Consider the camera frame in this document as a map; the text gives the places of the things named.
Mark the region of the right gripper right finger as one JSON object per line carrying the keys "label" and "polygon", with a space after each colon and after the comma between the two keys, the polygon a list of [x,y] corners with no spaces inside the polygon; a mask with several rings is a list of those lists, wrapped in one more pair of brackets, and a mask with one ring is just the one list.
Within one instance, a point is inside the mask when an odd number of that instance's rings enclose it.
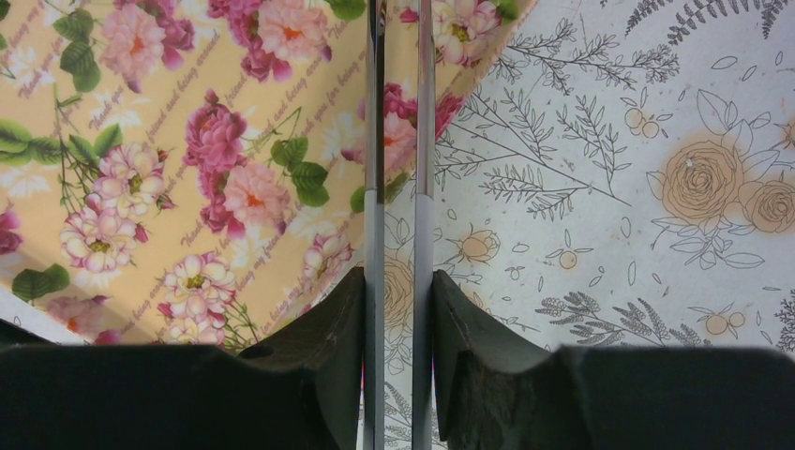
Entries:
{"label": "right gripper right finger", "polygon": [[443,270],[432,281],[437,417],[450,449],[557,449],[557,358],[477,306]]}

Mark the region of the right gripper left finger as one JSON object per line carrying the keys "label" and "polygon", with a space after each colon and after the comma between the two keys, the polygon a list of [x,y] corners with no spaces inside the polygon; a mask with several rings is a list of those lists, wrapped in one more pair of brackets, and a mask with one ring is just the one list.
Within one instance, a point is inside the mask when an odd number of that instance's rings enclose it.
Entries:
{"label": "right gripper left finger", "polygon": [[354,267],[309,312],[240,352],[266,375],[246,391],[248,448],[355,448],[364,309],[364,270]]}

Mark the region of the metal tongs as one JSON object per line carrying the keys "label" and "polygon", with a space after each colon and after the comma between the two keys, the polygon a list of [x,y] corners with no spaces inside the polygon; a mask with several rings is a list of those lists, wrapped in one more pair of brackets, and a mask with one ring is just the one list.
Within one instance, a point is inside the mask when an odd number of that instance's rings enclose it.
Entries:
{"label": "metal tongs", "polygon": [[[412,340],[412,448],[432,446],[432,357],[430,287],[433,278],[433,163],[435,144],[435,47],[431,2],[418,6],[418,119],[415,197],[413,340]],[[365,350],[364,443],[382,449],[385,443],[385,76],[386,9],[383,1],[367,4],[367,97],[364,191]]]}

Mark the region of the floral dessert tray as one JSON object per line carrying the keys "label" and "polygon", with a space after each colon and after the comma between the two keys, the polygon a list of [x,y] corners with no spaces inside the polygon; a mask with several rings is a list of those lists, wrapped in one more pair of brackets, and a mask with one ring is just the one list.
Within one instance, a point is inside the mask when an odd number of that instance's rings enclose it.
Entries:
{"label": "floral dessert tray", "polygon": [[5,1],[1,317],[237,352],[363,239],[363,1]]}

